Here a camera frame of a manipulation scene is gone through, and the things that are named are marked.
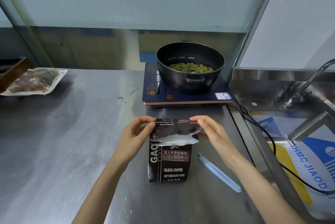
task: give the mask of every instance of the vacuum sealed package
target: vacuum sealed package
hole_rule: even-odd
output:
[[[199,124],[189,119],[157,119],[150,134],[149,182],[182,182],[187,179],[192,144],[199,142]]]
[[[67,69],[36,68],[28,69],[17,78],[6,91],[0,95],[23,96],[41,94],[53,91],[58,82],[67,73]]]

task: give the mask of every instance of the person's right hand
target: person's right hand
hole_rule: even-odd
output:
[[[220,154],[225,164],[232,168],[231,161],[242,157],[225,129],[215,120],[207,115],[197,115],[190,118],[191,121],[197,121],[208,136],[209,141]]]

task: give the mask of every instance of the pot handle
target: pot handle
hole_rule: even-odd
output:
[[[201,78],[199,79],[192,79],[192,78],[189,78],[187,75],[184,75],[184,79],[190,83],[202,83],[205,81],[205,76],[201,76]]]

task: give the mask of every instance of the hand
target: hand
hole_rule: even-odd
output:
[[[197,121],[203,128],[209,141],[229,168],[232,168],[231,161],[235,157],[242,157],[232,140],[229,138],[225,129],[215,120],[207,115],[193,116],[190,120]]]
[[[153,131],[155,121],[156,118],[151,116],[138,116],[128,124],[123,129],[112,159],[127,166]]]

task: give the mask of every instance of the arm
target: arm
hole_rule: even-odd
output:
[[[194,116],[225,164],[236,174],[267,224],[304,224],[304,220],[237,150],[224,128],[208,116]]]
[[[124,128],[112,158],[96,180],[72,224],[103,224],[119,179],[152,132],[155,120],[150,116],[139,116]]]

